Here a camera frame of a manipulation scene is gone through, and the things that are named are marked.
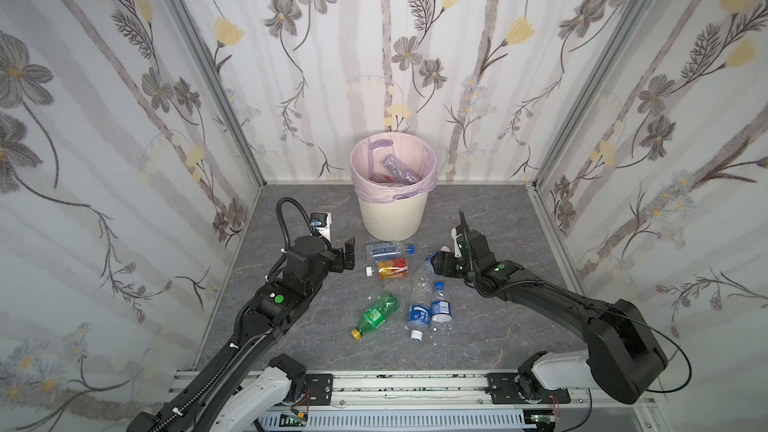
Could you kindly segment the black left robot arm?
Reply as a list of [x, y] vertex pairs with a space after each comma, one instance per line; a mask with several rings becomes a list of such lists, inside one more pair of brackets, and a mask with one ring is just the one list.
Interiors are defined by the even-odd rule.
[[237, 313], [228, 341], [202, 371], [156, 414], [139, 413], [131, 431], [244, 431], [275, 405], [305, 394], [306, 368], [281, 354], [252, 382], [253, 364], [273, 347], [309, 309], [330, 273], [355, 267], [355, 241], [335, 247], [302, 216], [308, 233], [292, 239], [280, 198], [277, 221], [283, 247], [264, 284]]

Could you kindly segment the green bottle yellow cap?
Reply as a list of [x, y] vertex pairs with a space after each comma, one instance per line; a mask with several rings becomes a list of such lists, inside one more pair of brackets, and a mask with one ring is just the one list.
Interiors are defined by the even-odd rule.
[[372, 174], [369, 177], [369, 180], [373, 183], [376, 183], [379, 185], [385, 185], [385, 186], [393, 186], [397, 184], [397, 182], [393, 177], [389, 175], [381, 174], [381, 173]]

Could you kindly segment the clear bottle purple label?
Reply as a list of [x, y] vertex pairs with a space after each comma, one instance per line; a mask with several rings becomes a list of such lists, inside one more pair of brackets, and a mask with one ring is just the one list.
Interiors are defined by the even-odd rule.
[[421, 178], [395, 155], [389, 154], [382, 160], [382, 166], [398, 184], [410, 186], [421, 181]]

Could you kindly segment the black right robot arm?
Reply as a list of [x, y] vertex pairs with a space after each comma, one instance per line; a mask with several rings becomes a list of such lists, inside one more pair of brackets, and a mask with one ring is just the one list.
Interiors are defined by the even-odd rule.
[[669, 364], [659, 343], [665, 336], [633, 303], [579, 295], [517, 262], [499, 260], [487, 238], [466, 222], [453, 229], [452, 239], [452, 249], [439, 250], [428, 260], [436, 275], [459, 279], [485, 299], [526, 307], [585, 346], [567, 353], [539, 351], [523, 362], [512, 385], [521, 400], [537, 402], [558, 391], [599, 389], [619, 403], [633, 405], [653, 392], [653, 382]]

